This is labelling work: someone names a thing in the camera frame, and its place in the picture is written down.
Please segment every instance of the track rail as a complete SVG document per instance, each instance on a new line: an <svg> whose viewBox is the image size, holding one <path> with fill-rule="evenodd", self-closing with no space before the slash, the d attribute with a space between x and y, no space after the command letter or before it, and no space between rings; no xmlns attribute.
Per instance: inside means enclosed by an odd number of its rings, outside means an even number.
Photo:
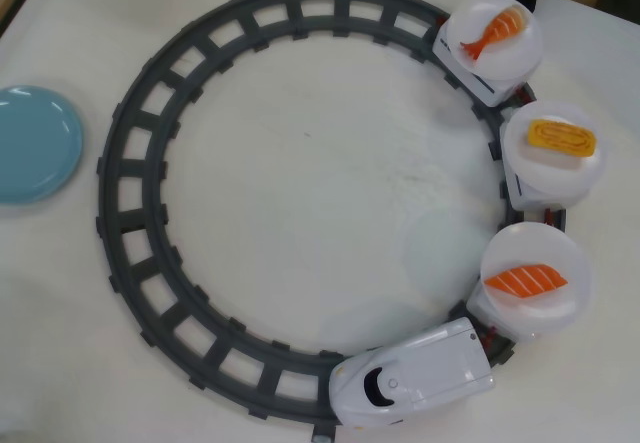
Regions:
<svg viewBox="0 0 640 443"><path fill-rule="evenodd" d="M160 193L167 171L163 158L167 145L178 134L178 119L184 108L196 103L202 95L204 83L215 73L229 70L234 58L241 53L262 51L274 38L290 35L294 40L304 39L310 32L319 30L332 31L336 37L347 37L350 33L365 34L380 45L395 43L410 50L411 57L418 62L428 61L441 68L450 85L469 95L473 113L491 130L493 141L489 148L494 160L501 159L499 128L504 121L501 111L522 106L534 96L526 86L500 107L488 108L469 93L431 51L438 26L448 15L428 3L420 0L333 0L333 15L306 17L302 12L303 1L233 0L187 25L144 65L113 114L104 154L98 163L100 190L96 225L112 271L109 281L114 291L124 297L149 345L157 346L171 358L189 375L189 381L196 387L209 388L248 408L249 413L258 418L275 416L313 424L314 441L321 443L333 440L335 426L339 424L329 405L328 381L331 370L345 357L330 351L302 353L285 343L267 341L248 333L241 322L218 312L209 303L207 294L189 281L181 268L178 249L169 241L165 229L168 210ZM383 8L380 20L350 16L351 2L380 5ZM286 7L287 19L259 26L253 13L274 5ZM395 20L401 13L422 20L430 25L429 30L418 37L396 27ZM238 21L244 34L218 47L209 35L233 20ZM171 67L191 48L196 48L205 58L188 76L182 77ZM159 83L174 90L172 97L160 114L143 111L143 103ZM132 128L142 128L151 133L144 160L123 158ZM118 208L118 183L122 178L142 180L141 208L129 211ZM502 226L522 221L522 213L511 207L504 183L500 191L506 208ZM556 226L564 229L564 212L555 214L554 218L554 222L558 222ZM146 232L153 252L150 258L134 264L130 263L123 243L123 234L132 231ZM163 276L178 298L178 302L162 314L153 310L141 291L141 283L156 275ZM174 335L174 330L190 316L216 336L204 357L193 353ZM507 344L505 351L510 352L512 346ZM219 370L232 349L264 363L257 386L245 384ZM495 357L493 361L502 363L505 358ZM316 400L300 401L277 395L276 388L283 371L318 377Z"/></svg>

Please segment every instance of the light blue dish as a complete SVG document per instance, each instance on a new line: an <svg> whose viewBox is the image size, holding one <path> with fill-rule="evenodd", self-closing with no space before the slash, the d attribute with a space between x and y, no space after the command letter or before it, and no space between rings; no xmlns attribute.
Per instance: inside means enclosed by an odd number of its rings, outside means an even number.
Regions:
<svg viewBox="0 0 640 443"><path fill-rule="evenodd" d="M82 126L65 98L35 86L0 90L0 203L50 195L81 154Z"/></svg>

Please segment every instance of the table surface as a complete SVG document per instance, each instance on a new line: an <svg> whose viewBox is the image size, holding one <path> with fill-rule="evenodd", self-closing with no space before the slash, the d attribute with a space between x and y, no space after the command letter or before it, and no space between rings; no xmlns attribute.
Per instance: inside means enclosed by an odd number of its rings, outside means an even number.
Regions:
<svg viewBox="0 0 640 443"><path fill-rule="evenodd" d="M310 426L253 419L147 347L95 232L95 168L116 104L165 42L226 1L28 0L0 40L0 86L60 92L86 130L62 191L0 208L0 432L309 441ZM451 11L463 0L425 1ZM605 176L567 217L592 264L593 304L562 333L519 345L493 391L390 428L340 428L339 442L637 441L640 27L568 0L539 0L536 16L538 98L581 105L609 146ZM439 321L469 291L502 214L499 165L467 97L364 40L314 35L243 55L185 111L167 155L168 231L185 271L251 331L310 351L357 352ZM123 185L121 205L139 204L139 191ZM135 236L127 245L148 252ZM159 309L174 298L162 282L146 291ZM210 344L197 322L178 331L196 350ZM241 354L225 369L259 374ZM314 386L285 375L278 391L304 398Z"/></svg>

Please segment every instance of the salmon sushi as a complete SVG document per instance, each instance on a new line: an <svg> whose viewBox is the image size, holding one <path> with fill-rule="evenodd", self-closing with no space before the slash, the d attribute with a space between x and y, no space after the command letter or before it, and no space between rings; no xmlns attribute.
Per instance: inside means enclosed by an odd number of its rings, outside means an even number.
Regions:
<svg viewBox="0 0 640 443"><path fill-rule="evenodd" d="M503 271L486 279L484 284L518 298L528 298L565 286L567 280L550 266L529 265Z"/></svg>

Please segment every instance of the sushi plate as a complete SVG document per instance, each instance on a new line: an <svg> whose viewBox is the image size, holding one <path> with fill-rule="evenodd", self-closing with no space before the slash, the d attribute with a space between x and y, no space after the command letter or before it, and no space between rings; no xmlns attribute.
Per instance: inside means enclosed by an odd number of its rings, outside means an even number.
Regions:
<svg viewBox="0 0 640 443"><path fill-rule="evenodd" d="M460 46L479 40L487 25L512 5L520 6L528 17L527 28L519 35L488 45L473 61ZM525 77L542 60L542 35L533 14L515 0L473 0L449 18L447 43L451 54L466 70L488 80Z"/></svg>
<svg viewBox="0 0 640 443"><path fill-rule="evenodd" d="M587 307L592 277L578 245L562 231L543 223L508 226L489 243L482 257L482 281L505 270L544 264L567 280L562 288L529 298L517 298L484 286L497 315L516 333L550 333L571 324Z"/></svg>
<svg viewBox="0 0 640 443"><path fill-rule="evenodd" d="M578 158L531 146L527 133L531 121L549 119L587 128L596 136L593 156ZM514 113L504 133L504 151L513 171L527 185L558 198L571 198L589 191L602 175L606 147L599 125L574 105L535 101Z"/></svg>

